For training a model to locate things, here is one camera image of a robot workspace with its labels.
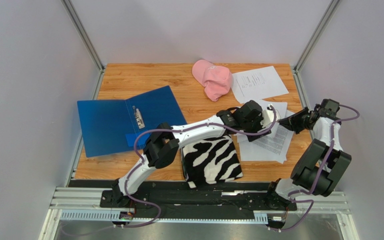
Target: wooden table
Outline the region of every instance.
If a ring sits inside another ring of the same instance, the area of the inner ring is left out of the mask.
[[[191,74],[190,63],[181,64],[108,64],[97,99],[127,99],[147,91],[169,85],[188,124],[201,121],[216,114],[217,111],[240,106],[232,91],[212,102],[204,93],[204,88]],[[287,109],[298,112],[302,109],[296,84],[288,64],[218,64],[228,67],[232,73],[274,66],[289,93],[267,98],[271,102],[288,102]],[[239,153],[239,146],[234,139]],[[292,137],[287,152],[287,161],[241,162],[244,177],[241,182],[269,182],[278,178],[289,178],[294,165],[309,146],[311,137],[302,131]],[[138,161],[134,152],[124,152],[99,157],[86,157],[82,150],[75,179],[117,179],[124,176]],[[184,180],[180,154],[174,162],[155,171],[148,180]]]

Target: blue folder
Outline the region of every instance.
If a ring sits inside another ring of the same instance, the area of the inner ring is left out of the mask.
[[[169,86],[126,100],[83,100],[77,105],[87,157],[132,151],[140,133],[163,122],[171,126],[187,124]],[[139,109],[144,128],[139,129],[133,106]],[[138,149],[145,147],[148,136],[140,138]]]

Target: cap brim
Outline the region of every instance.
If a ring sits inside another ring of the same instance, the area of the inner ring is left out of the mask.
[[[204,82],[204,72],[208,69],[213,67],[214,64],[211,62],[201,59],[197,62],[192,67],[192,75],[193,77],[201,84],[203,85]]]

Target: pink hat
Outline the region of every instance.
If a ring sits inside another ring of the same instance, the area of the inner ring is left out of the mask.
[[[229,68],[216,66],[209,61],[199,60],[192,67],[193,77],[205,87],[204,92],[216,102],[231,89],[233,78]]]

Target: black and white bag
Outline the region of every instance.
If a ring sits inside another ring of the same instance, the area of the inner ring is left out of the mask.
[[[186,145],[181,156],[184,179],[191,189],[243,176],[234,142],[228,135]]]

